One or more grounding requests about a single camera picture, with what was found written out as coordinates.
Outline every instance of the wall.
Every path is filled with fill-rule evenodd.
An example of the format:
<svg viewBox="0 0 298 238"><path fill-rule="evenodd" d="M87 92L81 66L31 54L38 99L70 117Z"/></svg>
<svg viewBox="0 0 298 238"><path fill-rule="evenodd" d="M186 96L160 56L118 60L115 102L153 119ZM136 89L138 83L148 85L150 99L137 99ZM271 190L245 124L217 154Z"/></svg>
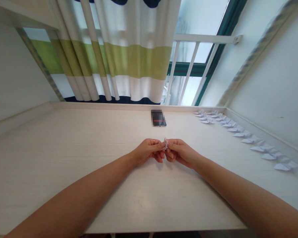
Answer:
<svg viewBox="0 0 298 238"><path fill-rule="evenodd" d="M58 101L27 47L0 24L0 120L47 101Z"/></svg>
<svg viewBox="0 0 298 238"><path fill-rule="evenodd" d="M200 106L215 106L253 50L268 23L286 0L248 0L232 35L243 35L237 45L227 45L202 97Z"/></svg>
<svg viewBox="0 0 298 238"><path fill-rule="evenodd" d="M298 8L258 62L230 108L298 147Z"/></svg>

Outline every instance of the forearm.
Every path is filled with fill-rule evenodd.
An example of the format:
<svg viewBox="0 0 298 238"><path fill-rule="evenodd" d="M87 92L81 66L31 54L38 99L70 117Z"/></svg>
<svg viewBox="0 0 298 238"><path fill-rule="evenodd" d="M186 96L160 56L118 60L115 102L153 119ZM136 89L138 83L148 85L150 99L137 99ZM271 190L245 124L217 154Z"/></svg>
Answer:
<svg viewBox="0 0 298 238"><path fill-rule="evenodd" d="M86 175L45 203L6 237L78 237L134 166L128 154Z"/></svg>
<svg viewBox="0 0 298 238"><path fill-rule="evenodd" d="M195 171L258 234L298 237L298 211L280 198L203 156Z"/></svg>

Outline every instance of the desk surface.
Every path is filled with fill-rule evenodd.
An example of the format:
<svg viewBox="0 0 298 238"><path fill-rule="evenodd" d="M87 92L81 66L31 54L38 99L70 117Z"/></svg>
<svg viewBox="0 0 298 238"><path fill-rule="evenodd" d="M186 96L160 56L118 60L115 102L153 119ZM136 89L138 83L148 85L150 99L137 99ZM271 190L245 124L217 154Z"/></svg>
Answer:
<svg viewBox="0 0 298 238"><path fill-rule="evenodd" d="M6 234L59 191L133 150L145 138L181 138L204 156L298 209L298 176L278 172L220 124L192 113L53 109L0 136L0 234ZM134 170L87 233L210 230L244 224L194 171L154 159Z"/></svg>

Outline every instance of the window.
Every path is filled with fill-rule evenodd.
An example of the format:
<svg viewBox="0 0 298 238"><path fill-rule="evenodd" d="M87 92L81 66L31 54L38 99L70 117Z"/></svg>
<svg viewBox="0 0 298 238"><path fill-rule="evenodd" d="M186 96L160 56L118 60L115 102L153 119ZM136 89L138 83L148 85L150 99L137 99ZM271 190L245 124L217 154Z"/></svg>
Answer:
<svg viewBox="0 0 298 238"><path fill-rule="evenodd" d="M247 0L182 0L176 27L176 34L198 34L198 35L226 35L233 32L238 18ZM217 48L204 84L198 92L198 97L193 102L195 94L201 82L201 77L209 62L213 43L200 43L187 86L185 88L182 102L179 104L180 96L186 75L188 73L190 61L195 48L195 42L180 42L179 51L176 58L174 77L170 91L169 105L195 105L198 106L203 93L210 81L220 56L224 49L223 44ZM170 73L175 51L173 44L169 69L167 73L165 90L162 96L162 103L166 103L168 86L170 85Z"/></svg>

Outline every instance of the hand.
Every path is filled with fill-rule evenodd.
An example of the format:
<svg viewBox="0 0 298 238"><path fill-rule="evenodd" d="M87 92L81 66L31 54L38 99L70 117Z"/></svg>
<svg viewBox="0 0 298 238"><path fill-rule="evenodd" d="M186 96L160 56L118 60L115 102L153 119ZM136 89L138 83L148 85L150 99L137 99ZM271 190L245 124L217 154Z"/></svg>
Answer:
<svg viewBox="0 0 298 238"><path fill-rule="evenodd" d="M158 163L165 158L166 143L157 139L145 139L137 148L130 152L134 159L135 167L143 165L149 158L153 157Z"/></svg>
<svg viewBox="0 0 298 238"><path fill-rule="evenodd" d="M186 167L194 169L201 155L181 139L168 139L166 157L169 162L177 160Z"/></svg>

